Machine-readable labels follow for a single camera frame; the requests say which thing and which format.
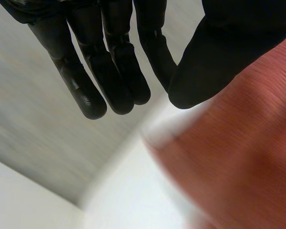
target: white wall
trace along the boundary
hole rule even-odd
[[[152,131],[153,140],[164,137],[166,131],[159,134],[159,126],[180,130],[188,117],[198,117],[204,107],[178,110],[166,97],[159,103],[154,114],[118,150],[116,160],[107,165],[100,181],[92,185],[93,191],[87,193],[84,229],[184,229],[189,220],[198,220],[193,216],[199,215],[199,209],[163,174],[141,132],[150,136]],[[171,122],[172,116],[178,118]]]
[[[0,163],[0,229],[78,229],[82,212]]]

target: blurred object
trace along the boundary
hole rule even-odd
[[[83,212],[0,163],[0,229],[81,229]]]
[[[151,147],[206,214],[202,228],[286,229],[286,40],[180,134]]]
[[[199,0],[168,1],[163,34],[175,62],[203,15]],[[130,37],[151,100],[131,114],[108,111],[91,122],[29,28],[0,6],[0,162],[78,204],[88,184],[164,93],[141,48],[134,19],[135,14]]]
[[[82,200],[84,229],[184,229],[197,222],[200,211],[170,182],[150,157],[143,136],[157,126],[185,116],[199,116],[202,104],[179,110],[164,96],[158,106],[116,152]]]

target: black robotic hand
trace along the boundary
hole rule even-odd
[[[182,109],[216,95],[286,38],[286,0],[203,0],[205,16],[177,67],[161,33],[166,0],[133,1],[142,47],[170,101]],[[29,24],[86,117],[102,117],[106,103],[75,53],[67,21],[116,113],[126,114],[133,104],[149,100],[150,90],[129,42],[132,0],[0,3],[15,19]],[[110,53],[103,43],[102,21]]]
[[[87,118],[102,117],[107,106],[78,58],[67,22],[113,111],[127,114],[134,104],[150,99],[128,35],[133,0],[0,0],[0,4],[16,20],[29,25]],[[166,0],[134,0],[134,5],[140,42],[156,76],[168,90],[177,66],[161,33]]]

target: red fabric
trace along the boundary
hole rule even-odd
[[[286,40],[153,152],[215,226],[205,229],[286,229]]]

